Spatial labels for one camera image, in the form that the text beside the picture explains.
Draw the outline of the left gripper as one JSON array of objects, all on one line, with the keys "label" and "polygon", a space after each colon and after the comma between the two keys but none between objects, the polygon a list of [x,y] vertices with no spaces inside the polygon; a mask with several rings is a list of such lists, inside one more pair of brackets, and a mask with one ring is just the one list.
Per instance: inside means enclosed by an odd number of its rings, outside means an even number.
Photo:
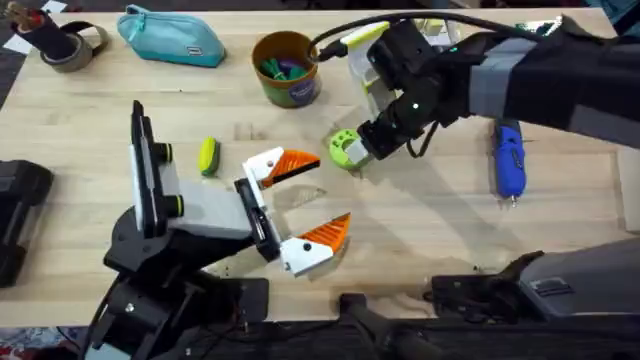
[{"label": "left gripper", "polygon": [[340,252],[346,242],[351,214],[340,215],[280,243],[272,218],[258,202],[251,184],[257,189],[267,189],[320,164],[320,158],[314,154],[276,147],[242,164],[247,178],[236,180],[233,191],[181,180],[174,165],[164,165],[160,168],[163,190],[167,195],[180,195],[183,210],[180,217],[168,221],[168,227],[221,240],[225,245],[247,240],[266,261],[280,256],[285,271],[301,276]]}]

